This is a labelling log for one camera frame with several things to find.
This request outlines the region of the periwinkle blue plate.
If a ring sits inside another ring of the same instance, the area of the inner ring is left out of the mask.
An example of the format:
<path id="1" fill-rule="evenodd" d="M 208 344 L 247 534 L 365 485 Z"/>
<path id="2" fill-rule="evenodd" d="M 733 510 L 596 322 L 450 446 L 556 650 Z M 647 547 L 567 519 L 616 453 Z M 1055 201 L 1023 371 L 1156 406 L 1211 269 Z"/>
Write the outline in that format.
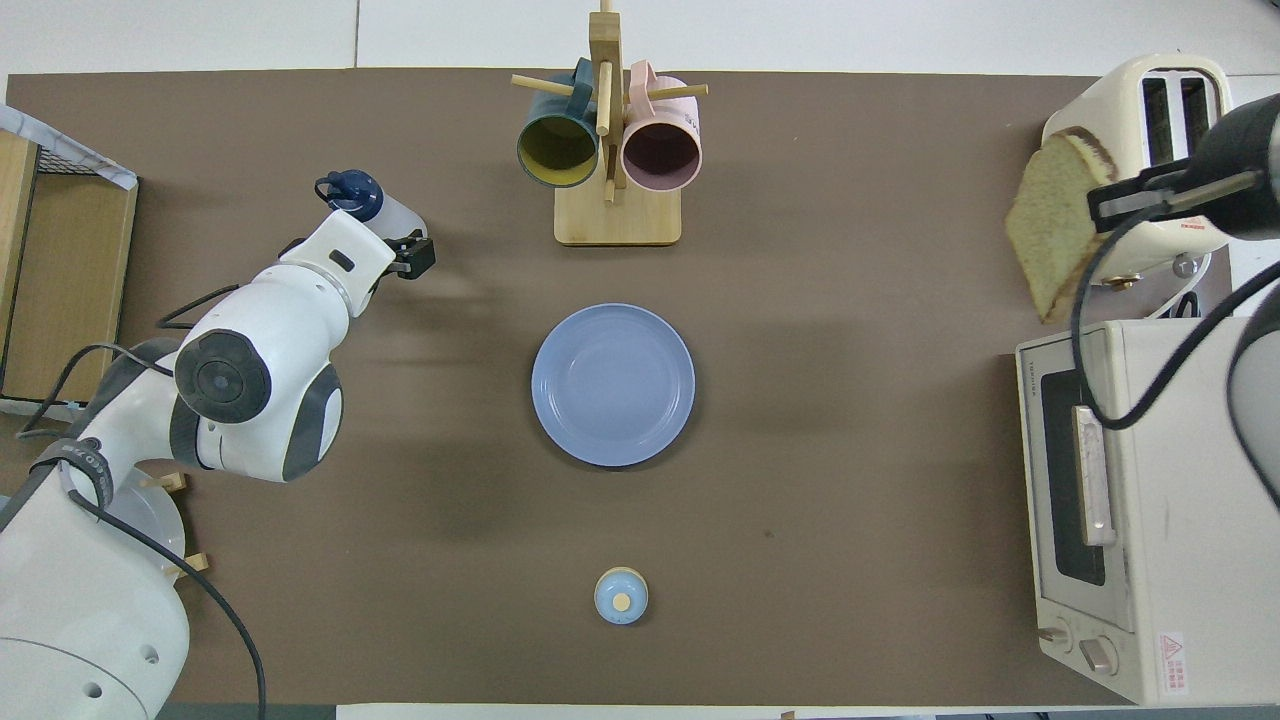
<path id="1" fill-rule="evenodd" d="M 692 416 L 698 377 L 684 337 L 632 304 L 596 304 L 562 319 L 532 360 L 531 405 L 568 456 L 630 468 L 664 452 Z"/>

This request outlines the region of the white toaster oven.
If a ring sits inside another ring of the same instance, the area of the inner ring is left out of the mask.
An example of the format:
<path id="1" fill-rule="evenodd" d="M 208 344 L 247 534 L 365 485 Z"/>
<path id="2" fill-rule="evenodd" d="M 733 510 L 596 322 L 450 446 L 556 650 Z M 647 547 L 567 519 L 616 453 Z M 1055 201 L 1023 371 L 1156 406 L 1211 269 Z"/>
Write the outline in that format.
<path id="1" fill-rule="evenodd" d="M 1068 334 L 1015 350 L 1039 650 L 1143 706 L 1280 705 L 1280 511 L 1228 413 L 1244 328 L 1120 432 L 1089 416 Z"/>

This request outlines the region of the brown table mat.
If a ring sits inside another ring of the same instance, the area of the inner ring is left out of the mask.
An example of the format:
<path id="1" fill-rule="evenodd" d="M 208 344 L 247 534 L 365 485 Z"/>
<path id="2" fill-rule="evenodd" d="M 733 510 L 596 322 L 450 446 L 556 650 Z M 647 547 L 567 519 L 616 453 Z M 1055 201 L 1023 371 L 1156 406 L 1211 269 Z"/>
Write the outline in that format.
<path id="1" fill-rule="evenodd" d="M 708 73 L 666 249 L 568 249 L 515 159 L 507 69 L 13 76 L 6 102 L 140 176 L 120 341 L 261 272 L 361 168 L 436 265 L 333 361 L 332 452 L 184 493 L 273 703 L 1112 705 L 1036 638 L 1012 351 L 1048 334 L 1004 218 L 1076 76 Z M 698 392 L 598 468 L 532 360 L 596 304 L 664 318 Z M 645 615 L 596 614 L 632 568 Z"/>

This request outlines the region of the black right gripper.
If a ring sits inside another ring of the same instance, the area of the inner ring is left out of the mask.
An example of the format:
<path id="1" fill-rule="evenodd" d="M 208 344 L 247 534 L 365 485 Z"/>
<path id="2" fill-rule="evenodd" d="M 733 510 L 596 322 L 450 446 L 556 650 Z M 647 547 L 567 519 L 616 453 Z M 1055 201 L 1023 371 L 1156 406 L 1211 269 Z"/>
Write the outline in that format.
<path id="1" fill-rule="evenodd" d="M 1239 240 L 1280 240 L 1280 95 L 1240 105 L 1222 117 L 1196 150 L 1196 186 L 1240 173 L 1258 176 L 1247 190 L 1201 205 L 1174 183 L 1187 165 L 1156 165 L 1088 191 L 1088 211 L 1100 233 L 1148 211 L 1147 222 L 1197 214 Z"/>

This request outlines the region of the squeeze bottle with navy cap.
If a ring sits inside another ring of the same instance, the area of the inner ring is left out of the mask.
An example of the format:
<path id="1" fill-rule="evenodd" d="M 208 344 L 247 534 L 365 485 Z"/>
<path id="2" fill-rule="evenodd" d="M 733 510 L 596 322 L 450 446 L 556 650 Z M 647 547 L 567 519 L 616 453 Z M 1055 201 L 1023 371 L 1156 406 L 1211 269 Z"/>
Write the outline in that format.
<path id="1" fill-rule="evenodd" d="M 430 241 L 426 222 L 365 170 L 332 170 L 314 182 L 314 191 L 330 209 L 349 214 L 396 249 Z"/>

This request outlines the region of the toasted bread slice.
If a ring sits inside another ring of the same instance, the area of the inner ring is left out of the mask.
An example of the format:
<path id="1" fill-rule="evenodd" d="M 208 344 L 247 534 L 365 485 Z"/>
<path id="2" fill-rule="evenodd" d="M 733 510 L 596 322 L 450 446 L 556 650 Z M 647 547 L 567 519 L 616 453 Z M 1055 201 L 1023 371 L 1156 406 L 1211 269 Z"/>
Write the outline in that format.
<path id="1" fill-rule="evenodd" d="M 1112 156 L 1079 126 L 1050 135 L 1025 164 L 1004 227 L 1041 323 L 1068 319 L 1082 273 L 1103 238 L 1087 195 L 1115 181 Z"/>

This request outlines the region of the white paper sheet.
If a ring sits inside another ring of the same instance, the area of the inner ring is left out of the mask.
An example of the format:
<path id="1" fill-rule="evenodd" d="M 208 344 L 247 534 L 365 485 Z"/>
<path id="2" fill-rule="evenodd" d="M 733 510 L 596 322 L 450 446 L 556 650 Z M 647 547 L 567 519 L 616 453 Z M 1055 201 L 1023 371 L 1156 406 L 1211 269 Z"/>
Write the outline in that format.
<path id="1" fill-rule="evenodd" d="M 0 413 L 17 416 L 35 416 L 37 415 L 40 406 L 40 401 L 0 398 Z M 77 402 L 54 402 L 44 414 L 44 419 L 65 424 L 74 424 L 87 416 L 88 411 L 86 406 Z"/>

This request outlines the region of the pale grey plate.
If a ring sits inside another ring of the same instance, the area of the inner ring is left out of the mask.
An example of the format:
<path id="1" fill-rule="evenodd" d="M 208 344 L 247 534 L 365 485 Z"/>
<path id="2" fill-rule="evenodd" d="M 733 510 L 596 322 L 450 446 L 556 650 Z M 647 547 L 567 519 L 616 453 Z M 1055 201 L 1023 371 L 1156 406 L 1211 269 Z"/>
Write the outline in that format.
<path id="1" fill-rule="evenodd" d="M 133 527 L 175 556 L 186 556 L 186 528 L 175 501 L 161 487 L 128 484 L 116 489 L 105 512 Z M 180 569 L 148 546 L 113 527 L 108 527 L 108 534 L 115 550 L 124 553 L 131 562 L 142 562 L 156 574 L 163 574 L 169 587 L 179 579 Z"/>

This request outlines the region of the wooden mug tree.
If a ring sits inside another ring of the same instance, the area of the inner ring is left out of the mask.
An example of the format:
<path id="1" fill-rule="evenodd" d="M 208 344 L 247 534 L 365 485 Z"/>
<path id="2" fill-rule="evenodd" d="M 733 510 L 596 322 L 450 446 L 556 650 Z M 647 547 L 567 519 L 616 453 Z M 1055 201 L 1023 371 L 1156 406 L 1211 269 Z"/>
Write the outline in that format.
<path id="1" fill-rule="evenodd" d="M 550 187 L 554 191 L 554 237 L 564 246 L 669 246 L 682 232 L 682 190 L 645 190 L 625 173 L 621 143 L 631 67 L 626 68 L 622 58 L 621 14 L 613 0 L 598 0 L 598 4 L 599 8 L 589 14 L 589 54 L 582 58 L 591 60 L 595 72 L 599 161 L 594 174 L 581 184 Z M 516 74 L 511 83 L 532 94 L 538 90 L 570 94 L 566 86 L 550 79 Z M 653 99 L 692 96 L 698 101 L 708 94 L 707 85 L 649 92 Z"/>

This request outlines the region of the dark teal mug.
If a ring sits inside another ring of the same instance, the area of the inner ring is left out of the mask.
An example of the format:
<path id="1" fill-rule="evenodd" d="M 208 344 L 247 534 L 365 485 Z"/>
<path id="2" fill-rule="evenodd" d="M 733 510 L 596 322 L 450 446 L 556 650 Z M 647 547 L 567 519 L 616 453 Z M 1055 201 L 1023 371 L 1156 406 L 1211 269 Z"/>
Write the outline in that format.
<path id="1" fill-rule="evenodd" d="M 517 159 L 541 184 L 575 187 L 594 174 L 599 161 L 594 64 L 581 58 L 572 72 L 550 81 L 566 86 L 570 94 L 534 92 L 516 141 Z"/>

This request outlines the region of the wooden plate rack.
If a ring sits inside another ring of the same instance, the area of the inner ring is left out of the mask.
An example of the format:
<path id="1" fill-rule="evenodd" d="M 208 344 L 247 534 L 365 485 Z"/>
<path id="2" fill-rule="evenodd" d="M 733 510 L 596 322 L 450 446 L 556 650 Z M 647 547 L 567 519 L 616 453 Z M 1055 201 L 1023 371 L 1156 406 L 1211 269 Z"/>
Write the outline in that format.
<path id="1" fill-rule="evenodd" d="M 177 509 L 177 502 L 172 498 L 169 500 L 169 505 L 173 505 L 173 510 L 169 512 L 166 506 L 157 501 L 157 497 L 161 491 L 166 496 L 173 496 L 186 491 L 189 487 L 189 474 L 186 471 L 170 471 L 160 477 L 143 474 L 142 479 L 138 482 L 138 487 L 140 493 L 150 502 L 155 503 L 156 510 L 154 512 L 156 519 L 160 521 L 160 529 L 166 547 L 174 553 L 177 553 L 178 550 L 186 550 L 186 529 L 182 523 L 180 511 Z M 210 569 L 209 557 L 204 552 L 187 555 L 184 561 L 193 568 L 192 571 L 186 571 L 170 562 L 165 568 L 165 573 L 177 579 L 188 577 L 192 573 L 207 571 Z"/>

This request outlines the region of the cream toaster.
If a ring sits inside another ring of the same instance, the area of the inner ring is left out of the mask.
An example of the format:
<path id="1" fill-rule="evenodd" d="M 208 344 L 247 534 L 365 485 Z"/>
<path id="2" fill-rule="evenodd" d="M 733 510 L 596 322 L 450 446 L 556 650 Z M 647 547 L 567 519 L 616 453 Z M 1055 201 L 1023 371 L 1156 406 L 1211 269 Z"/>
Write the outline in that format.
<path id="1" fill-rule="evenodd" d="M 1111 156 L 1123 181 L 1190 156 L 1234 106 L 1217 63 L 1189 54 L 1151 54 L 1096 81 L 1047 119 L 1041 137 L 1083 128 Z M 1225 245 L 1228 236 L 1202 217 L 1144 223 L 1123 238 L 1092 281 L 1105 284 L 1143 275 L 1170 268 L 1181 255 L 1204 256 Z"/>

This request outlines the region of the pink mug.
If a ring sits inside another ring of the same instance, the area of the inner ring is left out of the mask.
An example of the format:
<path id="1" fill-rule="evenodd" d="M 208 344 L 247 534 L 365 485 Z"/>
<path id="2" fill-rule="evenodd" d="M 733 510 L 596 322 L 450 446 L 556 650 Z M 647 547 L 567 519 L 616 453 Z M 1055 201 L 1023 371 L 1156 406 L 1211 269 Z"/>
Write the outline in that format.
<path id="1" fill-rule="evenodd" d="M 686 88 L 671 76 L 658 76 L 648 60 L 630 68 L 628 104 L 623 117 L 621 161 L 635 184 L 654 192 L 682 190 L 701 170 L 701 122 L 692 96 L 653 99 L 650 91 Z"/>

